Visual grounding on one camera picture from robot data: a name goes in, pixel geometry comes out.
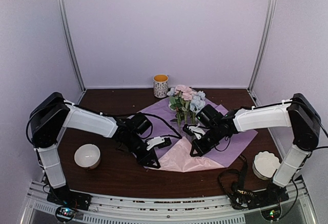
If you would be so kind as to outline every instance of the mug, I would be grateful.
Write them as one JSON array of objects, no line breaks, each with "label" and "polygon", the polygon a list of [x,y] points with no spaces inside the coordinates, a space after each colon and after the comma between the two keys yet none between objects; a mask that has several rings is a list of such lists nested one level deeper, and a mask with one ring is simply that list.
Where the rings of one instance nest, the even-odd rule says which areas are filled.
[{"label": "mug", "polygon": [[165,74],[154,76],[154,96],[164,98],[169,91],[169,77]]}]

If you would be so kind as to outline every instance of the white bowl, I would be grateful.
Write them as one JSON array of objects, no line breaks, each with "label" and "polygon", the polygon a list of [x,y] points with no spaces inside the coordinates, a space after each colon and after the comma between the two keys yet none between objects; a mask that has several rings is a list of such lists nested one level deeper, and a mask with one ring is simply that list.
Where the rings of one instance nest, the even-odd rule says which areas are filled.
[{"label": "white bowl", "polygon": [[258,178],[268,180],[272,178],[279,166],[279,158],[275,154],[263,151],[255,156],[252,168]]},{"label": "white bowl", "polygon": [[74,160],[84,169],[95,169],[100,163],[100,150],[93,144],[83,145],[76,150]]}]

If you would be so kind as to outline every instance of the brown wooden table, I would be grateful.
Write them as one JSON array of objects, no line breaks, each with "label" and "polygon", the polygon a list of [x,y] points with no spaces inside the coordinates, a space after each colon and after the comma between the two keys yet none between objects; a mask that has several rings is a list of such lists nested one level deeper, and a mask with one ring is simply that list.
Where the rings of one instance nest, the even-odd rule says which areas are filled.
[{"label": "brown wooden table", "polygon": [[[203,89],[207,98],[227,109],[251,106],[253,102],[246,90]],[[137,112],[159,101],[152,89],[88,90],[80,105],[110,114]],[[74,162],[75,151],[83,144],[95,144],[101,151],[101,163],[85,171]],[[116,151],[118,143],[100,135],[67,129],[59,145],[59,156],[71,189],[96,194],[144,198],[180,198],[222,195],[217,176],[225,169],[190,173],[147,170],[136,163],[128,152]],[[243,151],[249,162],[245,188],[259,190],[268,182],[258,179],[252,171],[252,161],[259,151],[270,151],[279,156],[267,129],[258,130],[251,144]],[[236,159],[230,168],[240,170],[242,162]],[[236,180],[227,176],[223,182],[230,186]]]}]

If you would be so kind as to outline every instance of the back wall panel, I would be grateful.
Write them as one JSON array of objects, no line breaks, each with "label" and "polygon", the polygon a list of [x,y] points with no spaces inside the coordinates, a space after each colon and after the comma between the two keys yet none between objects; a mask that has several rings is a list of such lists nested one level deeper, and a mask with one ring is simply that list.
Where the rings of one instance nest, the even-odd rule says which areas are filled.
[{"label": "back wall panel", "polygon": [[87,88],[245,88],[268,0],[65,0]]}]

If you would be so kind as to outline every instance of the metal bar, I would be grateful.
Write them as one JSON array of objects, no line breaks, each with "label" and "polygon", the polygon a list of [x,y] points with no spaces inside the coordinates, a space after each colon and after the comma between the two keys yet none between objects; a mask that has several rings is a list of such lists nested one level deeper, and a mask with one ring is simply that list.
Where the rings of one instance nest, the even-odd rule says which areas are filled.
[{"label": "metal bar", "polygon": [[262,39],[261,39],[260,47],[259,47],[259,50],[257,53],[257,58],[256,58],[253,74],[251,77],[251,81],[250,81],[250,84],[248,87],[248,90],[251,92],[253,91],[254,84],[255,84],[256,78],[258,76],[260,66],[261,66],[261,63],[262,63],[262,60],[264,57],[264,52],[265,52],[265,48],[267,46],[267,42],[268,42],[268,38],[269,38],[269,31],[270,31],[270,28],[272,25],[272,20],[273,20],[276,4],[277,4],[277,0],[269,0],[269,2],[268,2],[268,9],[266,11],[266,18],[265,18]]},{"label": "metal bar", "polygon": [[73,70],[74,70],[75,76],[77,78],[79,87],[80,87],[81,91],[84,92],[86,90],[86,87],[83,83],[82,75],[81,75],[79,66],[77,64],[76,55],[75,55],[75,51],[74,51],[74,47],[73,47],[73,41],[72,41],[69,26],[68,26],[65,3],[64,3],[64,0],[57,0],[57,1],[58,1],[59,11],[60,11],[60,16],[61,16],[61,22],[62,22],[63,28],[64,28],[66,45],[67,45],[68,52],[69,52],[69,55],[71,58]]}]

